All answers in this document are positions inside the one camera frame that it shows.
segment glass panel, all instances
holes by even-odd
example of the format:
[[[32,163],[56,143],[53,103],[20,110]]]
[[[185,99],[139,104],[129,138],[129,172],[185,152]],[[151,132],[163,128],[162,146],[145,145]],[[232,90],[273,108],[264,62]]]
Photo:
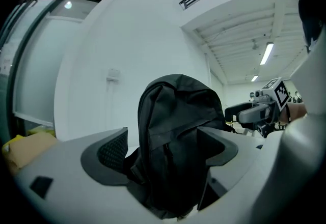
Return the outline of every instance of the glass panel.
[[[39,123],[31,122],[24,118],[16,118],[17,129],[19,129],[19,134],[22,136],[29,136],[39,132],[46,132],[53,136],[56,135],[55,129],[52,126],[46,126]]]
[[[37,2],[33,2],[17,20],[15,26],[11,30],[10,35],[7,38],[7,42],[0,50],[0,138],[3,143],[9,141],[10,138],[14,137],[9,135],[7,118],[8,76],[12,66],[13,58],[16,54],[19,43],[22,37],[25,35],[27,29],[39,15],[39,13],[51,1],[52,0],[39,0]]]
[[[25,5],[25,3],[21,4],[21,5],[17,5],[13,11],[9,14],[9,16],[6,18],[6,21],[4,24],[6,24],[6,26],[8,26],[10,20],[12,20],[16,15],[17,13],[20,11],[20,9]]]
[[[0,74],[9,75],[13,59],[22,38],[35,18],[51,1],[52,0],[39,0],[37,2],[32,2],[32,4],[16,22],[7,38],[6,43],[1,49]]]
[[[29,121],[53,123],[57,76],[66,45],[80,23],[48,19],[36,30],[19,64],[15,112]]]
[[[85,19],[97,4],[97,2],[86,0],[64,0],[50,15]]]

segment wall outlet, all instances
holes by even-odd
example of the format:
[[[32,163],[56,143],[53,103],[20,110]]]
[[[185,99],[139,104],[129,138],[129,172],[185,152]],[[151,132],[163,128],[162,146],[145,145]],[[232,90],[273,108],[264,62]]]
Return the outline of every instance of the wall outlet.
[[[120,80],[120,70],[109,69],[107,73],[106,80],[108,81],[119,81]]]

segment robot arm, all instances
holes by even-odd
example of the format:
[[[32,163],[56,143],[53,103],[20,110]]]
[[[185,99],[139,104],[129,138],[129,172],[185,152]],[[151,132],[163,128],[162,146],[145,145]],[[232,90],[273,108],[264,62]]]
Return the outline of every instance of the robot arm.
[[[225,110],[226,121],[236,116],[243,128],[258,130],[266,138],[274,130],[280,112],[290,99],[281,78],[272,79],[261,90],[256,91],[254,101],[229,107]]]

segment hand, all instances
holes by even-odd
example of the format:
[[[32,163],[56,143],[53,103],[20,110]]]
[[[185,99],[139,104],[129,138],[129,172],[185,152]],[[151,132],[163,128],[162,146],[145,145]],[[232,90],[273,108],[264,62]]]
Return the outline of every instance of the hand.
[[[291,121],[301,118],[301,117],[305,116],[305,114],[307,113],[304,103],[301,103],[301,104],[288,103],[287,105],[289,106]],[[288,118],[287,118],[287,112],[286,112],[285,108],[281,112],[280,122],[284,123],[284,124],[289,123]]]

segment black cable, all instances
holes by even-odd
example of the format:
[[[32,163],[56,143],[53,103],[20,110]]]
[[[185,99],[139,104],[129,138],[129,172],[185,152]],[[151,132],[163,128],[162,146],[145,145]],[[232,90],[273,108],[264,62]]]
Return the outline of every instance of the black cable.
[[[230,126],[230,127],[232,128],[231,131],[232,131],[233,133],[241,134],[241,133],[236,132],[236,130],[235,130],[232,126]]]
[[[291,123],[291,114],[290,114],[290,108],[289,108],[288,104],[286,104],[285,109],[286,109],[288,122]]]

